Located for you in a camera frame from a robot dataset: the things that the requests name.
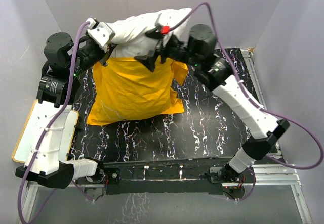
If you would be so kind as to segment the white pillow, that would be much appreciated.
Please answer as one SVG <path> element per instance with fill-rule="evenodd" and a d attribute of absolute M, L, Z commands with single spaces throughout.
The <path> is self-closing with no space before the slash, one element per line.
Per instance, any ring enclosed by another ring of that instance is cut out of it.
<path fill-rule="evenodd" d="M 191 10 L 192 8 L 165 9 L 109 23 L 108 26 L 115 32 L 111 42 L 116 44 L 111 57 L 132 58 L 137 55 L 145 55 L 149 50 L 154 50 L 157 40 L 146 37 L 145 33 L 154 29 L 156 24 L 174 27 Z"/>

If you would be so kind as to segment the yellow Pikachu pillowcase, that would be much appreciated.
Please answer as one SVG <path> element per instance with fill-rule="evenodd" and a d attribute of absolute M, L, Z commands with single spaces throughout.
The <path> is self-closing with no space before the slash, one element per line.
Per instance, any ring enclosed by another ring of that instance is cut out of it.
<path fill-rule="evenodd" d="M 133 58 L 110 58 L 107 66 L 93 66 L 95 101 L 88 125 L 104 126 L 119 121 L 142 120 L 162 114 L 184 113 L 183 102 L 172 89 L 188 75 L 186 64 L 167 59 L 156 61 L 150 72 Z"/>

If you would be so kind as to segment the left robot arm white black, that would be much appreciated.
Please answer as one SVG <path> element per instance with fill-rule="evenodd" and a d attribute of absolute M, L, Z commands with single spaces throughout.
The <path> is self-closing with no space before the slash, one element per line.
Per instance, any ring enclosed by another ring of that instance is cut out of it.
<path fill-rule="evenodd" d="M 80 87 L 78 77 L 111 52 L 115 32 L 87 31 L 77 43 L 65 32 L 51 35 L 44 47 L 47 59 L 36 99 L 35 136 L 24 166 L 15 175 L 55 189 L 66 188 L 72 180 L 88 177 L 99 183 L 104 170 L 97 160 L 60 160 L 60 147 L 68 115 Z"/>

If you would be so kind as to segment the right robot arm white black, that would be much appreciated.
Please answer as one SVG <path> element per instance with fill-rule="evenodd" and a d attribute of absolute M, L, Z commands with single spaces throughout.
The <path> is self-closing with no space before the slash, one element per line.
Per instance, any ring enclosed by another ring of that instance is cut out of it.
<path fill-rule="evenodd" d="M 161 62 L 173 59 L 195 67 L 194 76 L 214 95 L 221 98 L 243 121 L 250 131 L 250 138 L 242 145 L 231 160 L 222 168 L 210 168 L 204 175 L 210 181 L 223 180 L 237 182 L 244 171 L 255 161 L 262 160 L 286 132 L 290 124 L 287 120 L 263 112 L 263 106 L 236 79 L 228 61 L 215 53 L 217 37 L 211 28 L 204 24 L 192 26 L 189 39 L 184 43 L 171 35 L 168 26 L 156 20 L 155 27 L 145 33 L 147 38 L 157 40 L 154 50 L 144 56 L 135 56 L 149 71 L 154 71 L 158 58 Z"/>

